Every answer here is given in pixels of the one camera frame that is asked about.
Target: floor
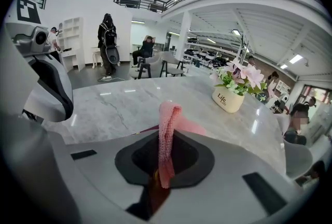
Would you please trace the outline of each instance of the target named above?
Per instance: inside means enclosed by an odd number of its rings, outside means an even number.
[[[105,84],[110,82],[118,82],[124,80],[129,80],[131,77],[129,76],[129,69],[130,64],[121,64],[120,66],[117,66],[116,73],[112,75],[113,80],[112,81],[101,81],[98,82],[98,79],[101,79],[105,75],[105,69],[98,65],[94,69],[91,66],[86,66],[81,71],[79,71],[77,68],[71,70],[68,72],[69,79],[72,83],[73,89],[79,89],[99,84]]]

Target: column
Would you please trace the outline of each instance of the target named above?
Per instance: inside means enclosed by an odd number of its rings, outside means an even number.
[[[191,17],[192,17],[192,14],[189,13],[188,11],[185,11],[183,13],[180,37],[178,39],[178,45],[177,45],[176,54],[175,54],[175,58],[177,58],[180,61],[182,60],[185,49],[187,48],[185,43],[188,40],[187,37],[188,37],[188,31],[189,31],[190,25],[191,25]]]

